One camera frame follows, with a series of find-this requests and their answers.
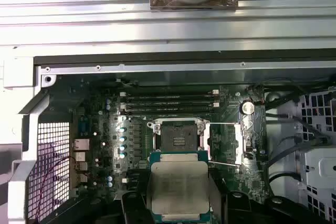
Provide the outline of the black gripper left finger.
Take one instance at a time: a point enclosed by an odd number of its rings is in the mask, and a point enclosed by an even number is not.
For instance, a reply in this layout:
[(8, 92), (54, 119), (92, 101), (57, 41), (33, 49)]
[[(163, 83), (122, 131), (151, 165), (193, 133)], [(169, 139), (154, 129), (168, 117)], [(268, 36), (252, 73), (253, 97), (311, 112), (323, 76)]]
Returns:
[(152, 223), (152, 213), (146, 205), (150, 175), (148, 169), (131, 169), (126, 172), (121, 195), (124, 223)]

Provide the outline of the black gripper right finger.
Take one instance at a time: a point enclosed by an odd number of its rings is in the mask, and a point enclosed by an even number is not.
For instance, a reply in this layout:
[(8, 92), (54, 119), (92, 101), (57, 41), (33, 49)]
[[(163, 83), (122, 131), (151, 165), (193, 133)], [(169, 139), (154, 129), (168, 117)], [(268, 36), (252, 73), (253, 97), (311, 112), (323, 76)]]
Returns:
[(221, 178), (209, 177), (209, 203), (212, 223), (266, 223), (263, 205), (250, 200), (241, 191), (230, 191)]

